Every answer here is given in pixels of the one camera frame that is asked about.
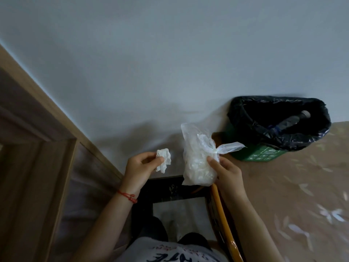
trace person's left hand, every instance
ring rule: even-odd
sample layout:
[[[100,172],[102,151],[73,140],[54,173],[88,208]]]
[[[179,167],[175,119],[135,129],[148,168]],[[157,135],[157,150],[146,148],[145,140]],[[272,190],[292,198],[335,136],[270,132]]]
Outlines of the person's left hand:
[[[146,152],[135,155],[127,161],[124,178],[119,190],[138,197],[141,188],[145,185],[151,172],[153,172],[165,159],[156,158],[156,153]]]

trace red bracelet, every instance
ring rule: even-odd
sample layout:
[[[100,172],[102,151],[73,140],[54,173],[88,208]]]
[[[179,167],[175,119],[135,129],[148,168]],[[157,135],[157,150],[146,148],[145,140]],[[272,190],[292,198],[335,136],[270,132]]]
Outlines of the red bracelet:
[[[136,195],[135,194],[127,194],[127,193],[123,193],[120,190],[118,190],[118,193],[123,195],[124,197],[128,198],[129,201],[131,201],[133,204],[137,203],[137,199],[134,198]]]

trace clear plastic bag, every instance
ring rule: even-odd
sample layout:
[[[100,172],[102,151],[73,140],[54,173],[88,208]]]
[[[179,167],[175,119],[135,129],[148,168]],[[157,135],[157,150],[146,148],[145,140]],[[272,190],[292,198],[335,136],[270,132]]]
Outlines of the clear plastic bag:
[[[234,142],[222,144],[216,148],[210,132],[199,129],[193,123],[182,123],[180,127],[185,141],[183,153],[185,169],[182,185],[212,185],[217,174],[208,165],[207,156],[211,156],[219,162],[218,154],[231,153],[245,147],[239,142]]]

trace t-shirt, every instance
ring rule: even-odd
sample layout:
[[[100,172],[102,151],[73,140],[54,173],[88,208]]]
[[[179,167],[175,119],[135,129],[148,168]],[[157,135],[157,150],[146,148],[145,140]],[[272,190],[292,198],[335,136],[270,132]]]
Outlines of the t-shirt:
[[[115,262],[220,262],[212,251],[202,246],[181,245],[141,237],[133,242]]]

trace trash bin liner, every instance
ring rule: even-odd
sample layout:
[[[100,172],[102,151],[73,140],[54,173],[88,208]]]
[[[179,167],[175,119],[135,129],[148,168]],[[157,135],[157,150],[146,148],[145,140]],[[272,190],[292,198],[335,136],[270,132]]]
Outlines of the trash bin liner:
[[[303,110],[310,112],[309,119],[303,119],[281,133],[270,129]],[[331,126],[325,103],[317,98],[235,97],[231,101],[228,117],[238,134],[251,143],[285,151],[297,151],[309,146],[325,136]]]

